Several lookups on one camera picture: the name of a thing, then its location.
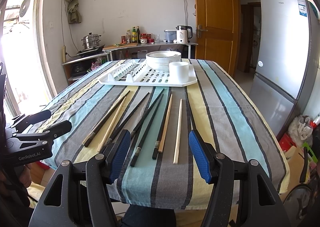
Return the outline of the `white electric kettle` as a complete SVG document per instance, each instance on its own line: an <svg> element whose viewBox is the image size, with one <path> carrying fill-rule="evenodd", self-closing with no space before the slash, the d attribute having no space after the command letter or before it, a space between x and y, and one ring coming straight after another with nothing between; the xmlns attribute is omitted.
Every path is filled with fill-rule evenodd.
<svg viewBox="0 0 320 227"><path fill-rule="evenodd" d="M193 28L187 25L176 26L176 40L177 43L189 43L193 37Z"/></svg>

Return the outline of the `black induction cooker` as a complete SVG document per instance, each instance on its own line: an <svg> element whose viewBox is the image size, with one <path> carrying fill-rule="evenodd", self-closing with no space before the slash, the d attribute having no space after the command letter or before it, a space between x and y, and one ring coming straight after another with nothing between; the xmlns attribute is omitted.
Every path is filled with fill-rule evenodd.
<svg viewBox="0 0 320 227"><path fill-rule="evenodd" d="M86 57L86 56L96 55L96 54L102 53L103 48L104 48L104 45L95 46L95 47L89 48L89 49L83 49L77 53L77 56Z"/></svg>

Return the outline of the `black chopstick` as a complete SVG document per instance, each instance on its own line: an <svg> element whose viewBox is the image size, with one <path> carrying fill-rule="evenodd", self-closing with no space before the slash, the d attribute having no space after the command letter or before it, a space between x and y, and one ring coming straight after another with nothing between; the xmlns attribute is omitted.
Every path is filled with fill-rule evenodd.
<svg viewBox="0 0 320 227"><path fill-rule="evenodd" d="M155 117L155 115L156 115L156 113L157 113L157 109L158 109L158 107L159 107L159 105L160 105L160 103L161 103L162 98L163 98L163 94L161 94L161 97L160 97L159 101L158 101L157 104L156 104L156 107L155 107L155 110L153 111L153 114L152 114L152 116L151 116L151 119L149 120L149 123L148 123L148 125L146 126L146 129L145 129L145 131L144 131L144 134L143 134L143 136L142 136L142 138L141 138L141 140L140 140L140 142L139 142L139 144L138 144L138 147L136 148L135 154L134 154L134 156L133 156L132 159L131 159L131 162L130 162L130 166L131 166L131 167L134 167L135 164L136 164L136 162L137 162L137 160L138 160L139 154L140 154L140 152L141 152L141 150L142 150L142 147L143 147L143 145L144 145L144 142L145 142L145 140L146 140L146 137L148 136L149 129L150 129L151 125L152 125L153 119L154 119L154 117Z"/></svg>
<svg viewBox="0 0 320 227"><path fill-rule="evenodd" d="M144 120L146 119L146 117L148 116L150 111L153 109L153 106L157 103L159 98L163 95L163 91L164 91L163 89L160 91L159 95L156 97L156 99L153 101L153 103L150 105L150 107L148 107L148 109L146 110L146 112L144 113L142 118L139 120L138 124L135 126L135 128L133 129L133 131L130 134L131 139L136 135L137 131L140 129L140 127L144 123Z"/></svg>
<svg viewBox="0 0 320 227"><path fill-rule="evenodd" d="M158 138L157 138L157 141L155 143L155 147L153 149L153 154L152 154L152 159L153 160L157 159L159 144L160 144L160 140L161 140L162 132L163 132L163 127L164 127L164 121L165 121L165 117L166 117L166 113L167 113L167 109L168 109L169 99L170 99L170 97L167 99L167 104L165 106L165 111L164 111L164 114L163 114L163 118L161 120L161 126L160 126L160 129L159 129L159 132L158 132Z"/></svg>
<svg viewBox="0 0 320 227"><path fill-rule="evenodd" d="M85 147L88 147L91 141L94 139L95 135L100 131L102 126L105 124L105 122L108 120L108 118L114 113L114 111L119 107L120 103L125 99L125 97L129 94L130 91L128 91L125 95L123 95L121 98L116 100L116 102L112 105L112 107L109 109L109 111L104 115L104 117L94 126L94 128L91 130L89 135L86 136L82 144Z"/></svg>
<svg viewBox="0 0 320 227"><path fill-rule="evenodd" d="M136 112L136 110L139 108L139 106L143 103L143 101L146 99L146 97L149 95L150 93L148 92L141 100L140 102L134 107L134 109L131 111L131 113L129 113L129 115L125 118L125 120L117 127L113 130L112 134L107 138L107 139L103 139L103 146L102 148L99 150L100 152L103 150L103 148L105 148L108 144L110 144L114 138L119 134L119 132L122 130L122 128L127 124L127 122L129 121L129 119L131 118L131 116Z"/></svg>

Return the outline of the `striped tablecloth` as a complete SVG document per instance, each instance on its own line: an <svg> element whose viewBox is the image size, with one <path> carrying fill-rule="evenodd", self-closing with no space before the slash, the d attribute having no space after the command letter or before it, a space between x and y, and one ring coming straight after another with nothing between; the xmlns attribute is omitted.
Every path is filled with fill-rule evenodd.
<svg viewBox="0 0 320 227"><path fill-rule="evenodd" d="M100 132L88 147L82 143L121 97L125 102L115 124L141 129L130 144L110 197L124 203L162 209L205 209L212 186L201 178L189 149L189 132L196 128L205 142L235 161L255 159L276 191L287 191L290 169L278 141L260 111L240 86L215 62L191 60L197 82L184 88L103 85L99 78L118 68L107 62L62 91L47 104L51 117L29 126L40 133L60 121L71 122L69 133L57 138L46 164L86 161L97 152Z"/></svg>

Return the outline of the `red box on floor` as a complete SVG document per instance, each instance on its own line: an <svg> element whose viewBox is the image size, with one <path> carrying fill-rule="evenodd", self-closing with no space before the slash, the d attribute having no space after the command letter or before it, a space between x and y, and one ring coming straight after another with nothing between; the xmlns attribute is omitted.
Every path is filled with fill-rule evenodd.
<svg viewBox="0 0 320 227"><path fill-rule="evenodd" d="M296 147L295 142L291 139L288 133L284 133L279 141L279 145L284 153L287 152L291 147Z"/></svg>

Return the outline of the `silver refrigerator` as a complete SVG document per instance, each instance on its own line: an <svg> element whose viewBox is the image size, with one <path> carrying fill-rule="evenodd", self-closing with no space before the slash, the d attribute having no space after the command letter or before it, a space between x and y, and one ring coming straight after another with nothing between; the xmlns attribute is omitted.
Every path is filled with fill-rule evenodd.
<svg viewBox="0 0 320 227"><path fill-rule="evenodd" d="M260 0L261 36L250 99L277 139L308 104L319 63L319 19L307 0Z"/></svg>

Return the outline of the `white bowl with dark rim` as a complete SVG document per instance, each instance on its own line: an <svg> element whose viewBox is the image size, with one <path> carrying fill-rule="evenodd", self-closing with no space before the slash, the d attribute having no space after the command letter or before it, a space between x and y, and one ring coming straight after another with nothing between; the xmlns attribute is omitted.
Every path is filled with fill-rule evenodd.
<svg viewBox="0 0 320 227"><path fill-rule="evenodd" d="M169 72L169 64L180 60L181 53L178 51L153 51L146 54L146 64L157 72Z"/></svg>

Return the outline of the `wooden cutting board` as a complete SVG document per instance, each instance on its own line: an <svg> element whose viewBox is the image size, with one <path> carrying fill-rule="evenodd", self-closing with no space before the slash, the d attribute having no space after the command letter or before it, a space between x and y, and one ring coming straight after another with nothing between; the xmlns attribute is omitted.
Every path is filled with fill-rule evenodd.
<svg viewBox="0 0 320 227"><path fill-rule="evenodd" d="M136 47L138 46L138 43L130 43L130 44L114 44L114 45L109 45L105 46L103 50L116 50L116 49L121 49L121 48L131 48L131 47Z"/></svg>

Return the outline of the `white cylindrical utensil cup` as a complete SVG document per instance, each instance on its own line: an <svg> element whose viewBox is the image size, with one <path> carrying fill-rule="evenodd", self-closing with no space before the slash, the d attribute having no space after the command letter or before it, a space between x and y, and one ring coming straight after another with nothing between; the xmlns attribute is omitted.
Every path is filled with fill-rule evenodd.
<svg viewBox="0 0 320 227"><path fill-rule="evenodd" d="M169 81L174 84L189 81L189 66L187 62L171 62L169 64Z"/></svg>

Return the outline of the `dark sauce bottle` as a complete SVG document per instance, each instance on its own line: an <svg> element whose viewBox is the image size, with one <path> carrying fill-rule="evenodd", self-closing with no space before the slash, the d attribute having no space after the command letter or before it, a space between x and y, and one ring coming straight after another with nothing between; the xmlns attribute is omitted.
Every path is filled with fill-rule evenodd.
<svg viewBox="0 0 320 227"><path fill-rule="evenodd" d="M140 39L140 29L139 29L139 26L137 26L137 29L136 29L136 37L137 37L137 43L140 44L141 39Z"/></svg>

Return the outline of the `light wooden chopstick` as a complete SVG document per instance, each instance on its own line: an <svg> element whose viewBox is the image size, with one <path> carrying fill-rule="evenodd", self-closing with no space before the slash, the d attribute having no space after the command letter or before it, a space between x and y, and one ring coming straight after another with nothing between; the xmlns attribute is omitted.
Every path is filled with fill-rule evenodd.
<svg viewBox="0 0 320 227"><path fill-rule="evenodd" d="M182 125L182 110L183 110L183 100L180 99L173 164L178 164L180 138L181 138L181 125Z"/></svg>
<svg viewBox="0 0 320 227"><path fill-rule="evenodd" d="M113 127L114 127L114 124L117 121L118 115L119 115L119 113L120 113L120 111L122 109L122 106L123 106L123 104L125 102L125 99L126 99L126 96L124 97L124 99L120 103L120 105L119 105L119 107L118 107L118 109L117 109L117 111L116 111L116 113L115 113L115 115L114 115L114 117L113 117L113 119L112 119L112 121L111 121L111 123L110 123L110 125L109 125L109 127L108 127L108 129L107 129L107 131L106 131L106 133L104 135L104 137L103 137L103 139L102 139L102 141L98 145L97 152L100 152L103 149L104 144L106 144L108 137L111 135L111 132L112 132Z"/></svg>
<svg viewBox="0 0 320 227"><path fill-rule="evenodd" d="M169 99L168 109L167 109L167 113L166 113L166 117L165 117L165 121L164 121L162 137L161 137L160 144L159 144L159 149L158 149L159 153L163 152L165 137L166 137L168 123L169 123L171 105L172 105L172 94L171 94L170 99Z"/></svg>

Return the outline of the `white plastic dish rack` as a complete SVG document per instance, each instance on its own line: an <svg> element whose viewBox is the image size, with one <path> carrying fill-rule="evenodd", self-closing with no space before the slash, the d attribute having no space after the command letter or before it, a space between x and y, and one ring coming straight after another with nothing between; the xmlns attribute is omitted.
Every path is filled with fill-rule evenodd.
<svg viewBox="0 0 320 227"><path fill-rule="evenodd" d="M170 78L169 72L160 72L150 68L146 61L139 63L134 59L101 74L98 81L105 85L186 87L197 83L195 70L191 64L188 63L188 65L189 79L186 82Z"/></svg>

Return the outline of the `translucent storage container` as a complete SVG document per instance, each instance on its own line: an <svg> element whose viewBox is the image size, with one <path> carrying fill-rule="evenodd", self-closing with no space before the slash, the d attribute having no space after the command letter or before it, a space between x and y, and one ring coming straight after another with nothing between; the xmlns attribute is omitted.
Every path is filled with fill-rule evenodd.
<svg viewBox="0 0 320 227"><path fill-rule="evenodd" d="M177 30L169 30L169 29L164 30L165 41L167 43L173 43L174 41L176 41L177 39L176 31Z"/></svg>

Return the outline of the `green oil bottle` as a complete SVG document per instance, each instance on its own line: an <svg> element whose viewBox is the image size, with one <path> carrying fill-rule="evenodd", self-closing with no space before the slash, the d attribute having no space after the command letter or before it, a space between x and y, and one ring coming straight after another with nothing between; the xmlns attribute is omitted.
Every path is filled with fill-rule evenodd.
<svg viewBox="0 0 320 227"><path fill-rule="evenodd" d="M132 33L131 33L131 38L132 38L132 42L136 43L137 42L137 31L136 31L136 27L134 26L132 28Z"/></svg>

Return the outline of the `wooden door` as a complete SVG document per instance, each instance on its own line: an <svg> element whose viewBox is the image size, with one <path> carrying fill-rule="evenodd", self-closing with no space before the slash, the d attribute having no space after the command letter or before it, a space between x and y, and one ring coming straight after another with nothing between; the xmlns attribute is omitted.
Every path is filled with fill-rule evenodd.
<svg viewBox="0 0 320 227"><path fill-rule="evenodd" d="M195 57L214 61L233 76L240 40L239 0L195 0Z"/></svg>

